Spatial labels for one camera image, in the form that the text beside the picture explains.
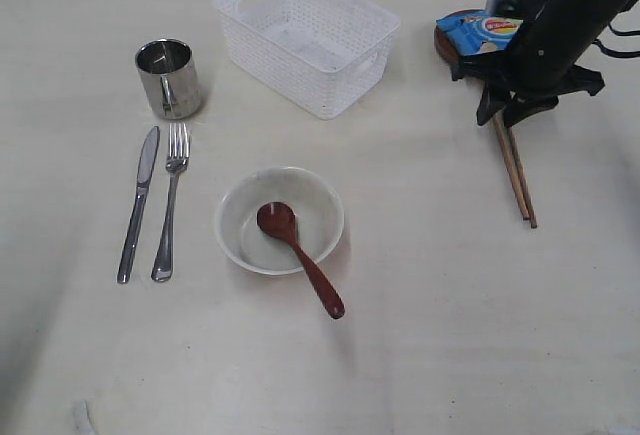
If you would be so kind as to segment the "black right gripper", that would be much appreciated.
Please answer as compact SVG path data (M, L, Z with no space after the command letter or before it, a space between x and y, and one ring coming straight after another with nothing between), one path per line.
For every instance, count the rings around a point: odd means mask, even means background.
M601 73L576 61L619 13L637 1L546 0L504 49L461 55L451 69L452 78L484 82L477 124L486 124L502 111L503 123L510 128L555 108L561 95L596 95L604 87Z

